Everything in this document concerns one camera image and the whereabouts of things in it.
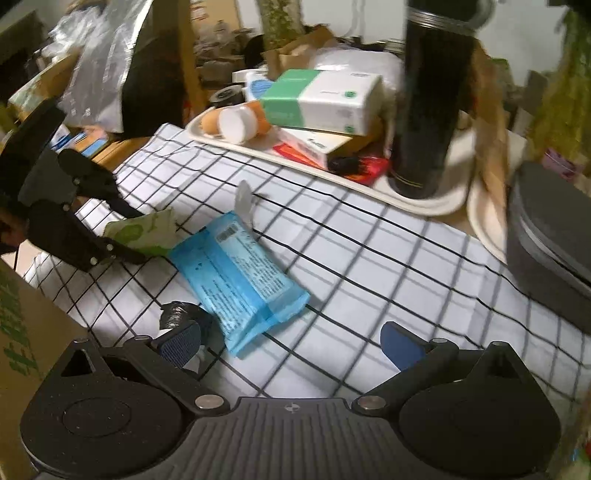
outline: black bag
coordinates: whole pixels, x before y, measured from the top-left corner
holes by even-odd
[[[509,193],[506,254],[524,293],[591,333],[591,198],[524,163]]]

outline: white packaging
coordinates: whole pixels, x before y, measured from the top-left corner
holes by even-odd
[[[325,170],[328,169],[329,159],[351,140],[347,135],[297,128],[278,128],[277,136],[279,140],[295,148]]]
[[[261,98],[271,125],[368,135],[384,104],[380,75],[288,70]]]

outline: green and white tissue box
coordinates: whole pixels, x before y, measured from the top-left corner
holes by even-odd
[[[347,135],[368,135],[383,103],[380,75],[330,70],[287,70],[261,98],[272,125]]]

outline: screw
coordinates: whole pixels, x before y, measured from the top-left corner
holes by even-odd
[[[361,397],[357,404],[364,410],[380,410],[386,406],[386,401],[377,395],[366,395]]]
[[[219,395],[201,395],[195,399],[195,405],[202,410],[211,410],[223,405],[223,398]]]

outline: black thermos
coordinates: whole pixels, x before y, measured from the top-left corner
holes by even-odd
[[[469,80],[476,29],[493,0],[409,0],[404,91],[399,98],[388,182],[423,199],[439,187]]]

